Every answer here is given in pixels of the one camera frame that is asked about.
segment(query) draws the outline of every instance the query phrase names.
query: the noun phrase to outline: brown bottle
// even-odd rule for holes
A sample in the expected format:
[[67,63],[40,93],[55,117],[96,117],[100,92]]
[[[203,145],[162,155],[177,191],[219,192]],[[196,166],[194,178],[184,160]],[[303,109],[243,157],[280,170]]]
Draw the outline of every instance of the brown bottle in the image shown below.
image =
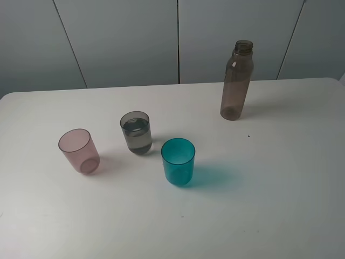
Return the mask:
[[242,113],[250,76],[254,69],[253,43],[249,40],[236,42],[232,57],[226,65],[220,114],[226,120],[237,120]]

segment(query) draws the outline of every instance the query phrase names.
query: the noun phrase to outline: pink cup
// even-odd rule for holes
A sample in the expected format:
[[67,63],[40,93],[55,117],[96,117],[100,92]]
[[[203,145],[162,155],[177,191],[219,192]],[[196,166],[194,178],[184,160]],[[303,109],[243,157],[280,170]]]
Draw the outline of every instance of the pink cup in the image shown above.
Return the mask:
[[100,157],[90,132],[77,128],[65,133],[59,140],[59,148],[79,173],[89,175],[99,166]]

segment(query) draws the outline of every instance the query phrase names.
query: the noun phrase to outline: white table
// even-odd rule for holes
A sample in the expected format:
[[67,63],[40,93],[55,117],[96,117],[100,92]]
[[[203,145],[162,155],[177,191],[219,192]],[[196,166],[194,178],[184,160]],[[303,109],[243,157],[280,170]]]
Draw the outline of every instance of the white table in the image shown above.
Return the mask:
[[[254,81],[243,116],[219,115],[222,83],[12,93],[0,101],[1,259],[345,258],[345,87],[333,79]],[[151,120],[132,154],[119,120]],[[99,174],[58,149],[90,131]],[[160,147],[196,147],[185,188]]]

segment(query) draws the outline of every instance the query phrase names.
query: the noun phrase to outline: teal cup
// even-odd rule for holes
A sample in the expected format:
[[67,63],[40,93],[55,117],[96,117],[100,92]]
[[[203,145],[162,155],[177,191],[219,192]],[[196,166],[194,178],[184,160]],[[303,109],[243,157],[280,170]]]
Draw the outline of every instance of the teal cup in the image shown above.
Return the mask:
[[185,185],[193,176],[195,148],[187,139],[170,139],[161,149],[165,177],[173,185]]

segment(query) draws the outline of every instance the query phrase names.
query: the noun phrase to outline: bottle mouth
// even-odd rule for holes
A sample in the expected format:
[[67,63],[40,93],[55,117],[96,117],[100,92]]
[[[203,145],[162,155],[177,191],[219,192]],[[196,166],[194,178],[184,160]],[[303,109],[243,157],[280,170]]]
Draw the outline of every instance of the bottle mouth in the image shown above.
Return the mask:
[[236,42],[234,51],[239,55],[249,55],[253,51],[253,43],[250,40],[239,40]]

